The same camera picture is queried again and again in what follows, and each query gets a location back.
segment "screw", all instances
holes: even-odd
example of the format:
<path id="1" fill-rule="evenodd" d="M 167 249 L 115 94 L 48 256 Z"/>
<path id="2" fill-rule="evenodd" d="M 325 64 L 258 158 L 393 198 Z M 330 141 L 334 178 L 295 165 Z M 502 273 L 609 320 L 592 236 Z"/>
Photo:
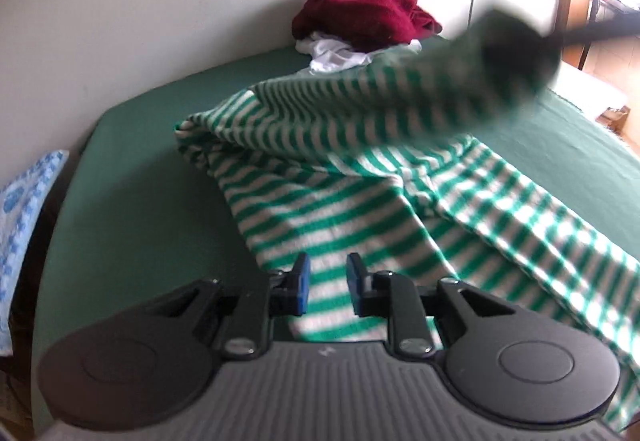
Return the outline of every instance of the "screw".
<path id="1" fill-rule="evenodd" d="M 225 344 L 225 351 L 236 357 L 247 357 L 255 352 L 257 346 L 249 338 L 231 338 Z"/>
<path id="2" fill-rule="evenodd" d="M 424 358 L 433 348 L 424 338 L 407 338 L 400 342 L 399 347 L 402 354 L 410 358 Z"/>

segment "dark red sweater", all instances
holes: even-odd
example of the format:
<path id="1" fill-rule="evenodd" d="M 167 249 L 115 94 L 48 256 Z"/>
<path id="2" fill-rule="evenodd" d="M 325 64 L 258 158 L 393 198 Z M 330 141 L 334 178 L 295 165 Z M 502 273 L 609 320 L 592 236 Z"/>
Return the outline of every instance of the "dark red sweater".
<path id="1" fill-rule="evenodd" d="M 295 39 L 322 31 L 370 52 L 442 31 L 417 0 L 306 0 L 291 23 Z"/>

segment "mattress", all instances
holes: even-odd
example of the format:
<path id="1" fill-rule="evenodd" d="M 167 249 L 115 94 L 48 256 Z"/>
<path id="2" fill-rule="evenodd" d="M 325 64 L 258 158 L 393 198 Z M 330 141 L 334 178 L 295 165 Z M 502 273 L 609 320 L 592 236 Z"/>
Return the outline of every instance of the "mattress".
<path id="1" fill-rule="evenodd" d="M 429 39 L 423 47 L 439 42 Z M 255 261 L 222 193 L 178 156 L 172 126 L 240 88 L 306 65 L 308 57 L 293 48 L 276 50 L 156 88 L 104 114 L 84 150 L 47 255 L 33 376 L 46 348 L 75 329 L 197 278 L 236 284 L 252 276 Z M 534 108 L 475 134 L 640 257 L 634 240 L 640 229 L 640 162 L 612 134 L 551 93 Z M 286 325 L 279 324 L 276 334 L 285 337 Z M 41 433 L 51 418 L 32 381 L 34 427 Z"/>
<path id="2" fill-rule="evenodd" d="M 578 71 L 564 62 L 560 64 L 558 75 L 549 88 L 593 120 L 598 119 L 608 108 L 621 109 L 628 99 L 624 92 L 613 85 Z"/>

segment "white cloth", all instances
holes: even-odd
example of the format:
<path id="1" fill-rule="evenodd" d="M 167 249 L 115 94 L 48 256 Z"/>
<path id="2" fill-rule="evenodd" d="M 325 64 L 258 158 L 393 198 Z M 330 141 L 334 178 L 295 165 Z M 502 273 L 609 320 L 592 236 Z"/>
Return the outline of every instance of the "white cloth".
<path id="1" fill-rule="evenodd" d="M 549 88 L 578 107 L 588 119 L 597 119 L 608 108 L 618 110 L 627 101 L 624 92 L 565 62 L 560 63 Z"/>
<path id="2" fill-rule="evenodd" d="M 411 43 L 402 47 L 407 47 L 416 53 L 422 49 L 418 40 L 411 40 Z M 314 74 L 315 72 L 344 71 L 344 69 L 370 64 L 373 56 L 385 50 L 358 53 L 337 36 L 314 31 L 307 38 L 296 41 L 296 51 L 303 55 L 311 55 L 311 63 L 308 69 L 304 70 Z"/>

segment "striped fabric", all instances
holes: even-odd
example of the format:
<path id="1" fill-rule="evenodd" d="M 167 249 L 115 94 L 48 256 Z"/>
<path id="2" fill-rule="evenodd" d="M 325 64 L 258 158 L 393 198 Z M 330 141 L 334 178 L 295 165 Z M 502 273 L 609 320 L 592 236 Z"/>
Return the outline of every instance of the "striped fabric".
<path id="1" fill-rule="evenodd" d="M 431 53 L 267 80 L 188 117 L 178 147 L 215 177 L 261 268 L 311 256 L 308 312 L 292 321 L 300 337 L 385 337 L 385 324 L 351 308 L 351 251 L 422 285 L 459 277 L 609 345 L 622 379 L 607 420 L 620 428 L 640 405 L 638 261 L 455 134 L 532 99 L 558 64 L 542 56 L 516 73 L 487 59 L 505 32 L 523 46 L 540 38 L 494 12 Z"/>

